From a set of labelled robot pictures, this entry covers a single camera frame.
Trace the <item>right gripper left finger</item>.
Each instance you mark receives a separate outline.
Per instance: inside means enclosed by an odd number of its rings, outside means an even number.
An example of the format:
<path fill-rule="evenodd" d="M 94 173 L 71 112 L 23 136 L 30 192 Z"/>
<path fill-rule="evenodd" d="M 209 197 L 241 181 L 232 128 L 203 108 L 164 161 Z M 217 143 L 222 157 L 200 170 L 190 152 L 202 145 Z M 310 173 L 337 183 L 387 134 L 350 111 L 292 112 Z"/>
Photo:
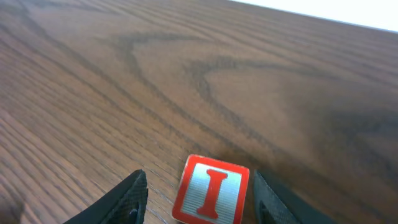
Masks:
<path fill-rule="evenodd" d="M 139 169 L 65 224 L 143 224 L 147 199 L 146 173 Z"/>

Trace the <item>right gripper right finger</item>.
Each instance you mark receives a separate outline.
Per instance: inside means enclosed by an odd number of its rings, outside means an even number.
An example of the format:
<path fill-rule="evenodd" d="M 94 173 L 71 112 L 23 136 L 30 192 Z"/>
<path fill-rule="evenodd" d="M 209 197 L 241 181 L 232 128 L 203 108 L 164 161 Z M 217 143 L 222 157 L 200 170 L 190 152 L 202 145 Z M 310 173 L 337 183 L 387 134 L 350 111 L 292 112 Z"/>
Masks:
<path fill-rule="evenodd" d="M 335 224 L 293 193 L 270 172 L 254 171 L 254 212 L 258 224 Z"/>

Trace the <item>red letter I block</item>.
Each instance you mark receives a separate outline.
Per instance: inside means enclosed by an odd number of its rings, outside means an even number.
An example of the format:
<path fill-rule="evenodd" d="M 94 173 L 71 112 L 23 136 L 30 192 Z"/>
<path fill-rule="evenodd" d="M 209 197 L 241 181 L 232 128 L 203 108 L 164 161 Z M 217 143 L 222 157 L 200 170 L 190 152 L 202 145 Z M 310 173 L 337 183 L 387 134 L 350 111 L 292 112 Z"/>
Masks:
<path fill-rule="evenodd" d="M 172 217 L 189 224 L 240 224 L 249 174 L 249 169 L 244 166 L 189 155 Z"/>

